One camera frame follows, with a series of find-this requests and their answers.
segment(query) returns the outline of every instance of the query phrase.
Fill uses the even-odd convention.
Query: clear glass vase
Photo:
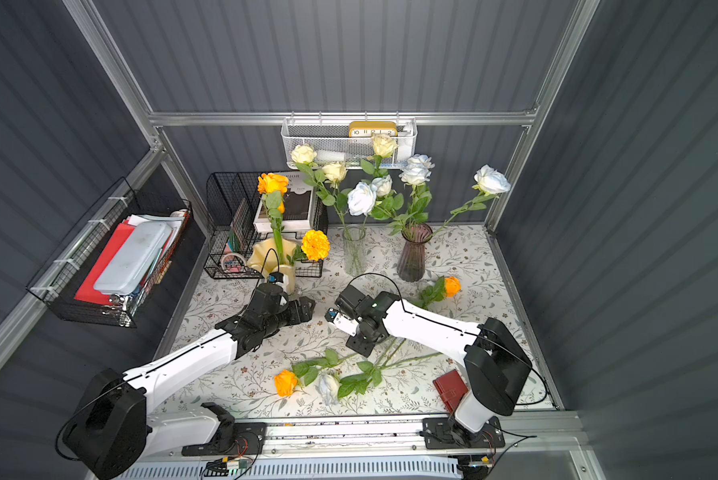
[[[428,224],[415,224],[402,231],[405,242],[397,264],[399,278],[406,282],[417,282],[423,278],[426,273],[426,244],[432,234]]]
[[[367,251],[364,249],[364,225],[346,225],[343,229],[343,267],[350,277],[361,275],[367,269]]]

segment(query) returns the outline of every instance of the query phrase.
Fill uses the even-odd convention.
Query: floral tablecloth
[[[389,233],[385,226],[367,228],[367,272],[378,272],[393,278],[406,298],[416,296],[440,276],[457,277],[462,291],[453,298],[432,304],[430,310],[473,322],[483,322],[488,316],[495,317],[507,325],[530,359],[534,359],[482,226],[450,226],[434,237],[427,245],[426,274],[417,283],[404,282],[396,274],[396,263],[404,240]],[[264,340],[256,352],[249,352],[228,366],[201,376],[168,398],[160,407],[161,411],[174,412],[198,402],[217,402],[234,416],[250,418],[444,412],[444,405],[432,384],[433,379],[455,368],[453,360],[444,355],[401,362],[394,368],[383,370],[383,383],[370,387],[364,395],[353,393],[338,405],[325,405],[316,391],[316,382],[305,388],[297,387],[288,398],[277,394],[274,376],[284,369],[291,369],[292,363],[323,356],[327,347],[341,356],[352,353],[345,347],[348,335],[324,320],[325,311],[334,305],[337,294],[350,280],[343,270],[340,235],[339,228],[330,228],[328,236],[332,250],[325,260],[322,277],[297,279],[301,294],[317,302],[312,321],[284,328]],[[393,286],[386,283],[387,280],[380,277],[365,276],[353,284],[374,296],[382,290],[393,292]],[[254,280],[213,280],[202,274],[172,349],[184,346],[209,331],[218,321],[239,312],[254,286]],[[374,361],[384,350],[385,345],[376,346],[369,360]],[[432,352],[419,343],[407,341],[393,356],[391,363]],[[355,365],[360,360],[364,358],[357,355],[327,371],[338,376],[360,373]],[[533,402],[543,393],[542,383],[530,374],[519,402]],[[547,398],[538,405],[517,408],[544,409],[553,406]]]

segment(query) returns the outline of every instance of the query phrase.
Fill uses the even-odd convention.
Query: orange flower
[[[279,375],[274,377],[274,384],[279,396],[290,396],[295,391],[297,377],[289,370],[282,370]]]
[[[460,292],[460,281],[454,276],[448,276],[444,279],[444,294],[449,298]]]
[[[287,193],[287,186],[289,184],[290,180],[287,177],[282,177],[277,174],[263,174],[258,177],[258,193],[270,194],[278,190],[284,195]]]
[[[303,245],[301,246],[303,253],[312,262],[327,258],[330,253],[330,241],[324,232],[319,230],[309,230],[303,236]]]

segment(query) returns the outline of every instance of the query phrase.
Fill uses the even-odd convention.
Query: wire basket
[[[253,224],[260,201],[258,177],[261,173],[216,172],[207,179],[207,210],[215,227],[208,240],[205,272],[215,280],[263,278],[258,270],[245,266],[242,261],[252,255],[253,245],[271,235],[258,233]],[[289,220],[287,211],[284,220]],[[327,233],[327,208],[320,201],[316,202],[314,229]],[[300,240],[302,235],[297,232],[282,236]],[[229,244],[234,248],[226,249]],[[297,262],[295,276],[318,278],[323,265],[323,260]]]
[[[281,124],[281,140],[285,145],[287,166],[296,168],[290,153],[299,145],[311,145],[317,152],[315,162],[322,166],[335,160],[320,154],[321,151],[345,154],[346,168],[361,168],[362,159],[375,155],[372,138],[349,138],[348,125],[351,120],[329,120],[320,122],[307,119],[285,118]],[[384,158],[383,168],[403,168],[407,159],[415,154],[417,125],[415,119],[406,124],[398,124],[397,142],[399,148],[390,158]]]
[[[121,224],[127,216],[141,214],[170,216],[173,211],[183,209],[188,212],[176,240],[157,261],[151,273],[142,280],[137,294],[124,297],[123,302],[112,305],[98,305],[74,298],[109,239],[114,235],[116,225]],[[170,267],[170,258],[180,247],[183,233],[192,221],[191,203],[188,200],[128,190],[122,197],[116,197],[116,203],[104,216],[87,222],[94,227],[78,241],[70,254],[50,263],[47,271],[52,274],[49,279],[44,269],[39,270],[27,286],[27,290],[44,302],[47,308],[61,320],[135,328],[137,310],[162,280],[167,268]]]

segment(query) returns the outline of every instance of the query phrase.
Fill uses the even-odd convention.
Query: yellow clock
[[[349,138],[372,137],[373,134],[397,136],[397,125],[392,121],[352,121],[348,125]]]

